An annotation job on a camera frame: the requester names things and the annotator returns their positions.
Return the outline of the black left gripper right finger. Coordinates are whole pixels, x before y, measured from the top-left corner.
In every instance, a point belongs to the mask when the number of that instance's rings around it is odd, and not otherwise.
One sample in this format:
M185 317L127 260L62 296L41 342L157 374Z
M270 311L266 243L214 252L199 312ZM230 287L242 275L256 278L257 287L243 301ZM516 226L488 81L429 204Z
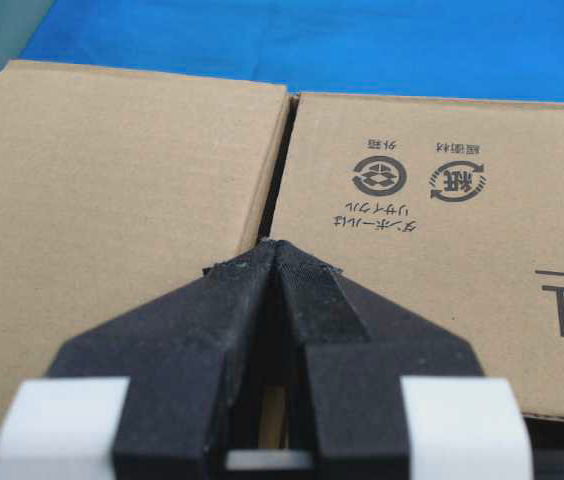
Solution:
M275 275L298 354L295 427L322 479L529 479L509 383L471 344L287 241Z

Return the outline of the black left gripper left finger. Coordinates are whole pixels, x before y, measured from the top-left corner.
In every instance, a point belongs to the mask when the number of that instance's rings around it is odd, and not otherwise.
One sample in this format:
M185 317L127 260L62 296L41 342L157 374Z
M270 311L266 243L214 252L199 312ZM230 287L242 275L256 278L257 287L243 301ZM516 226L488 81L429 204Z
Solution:
M0 428L0 479L208 479L274 263L260 243L59 348Z

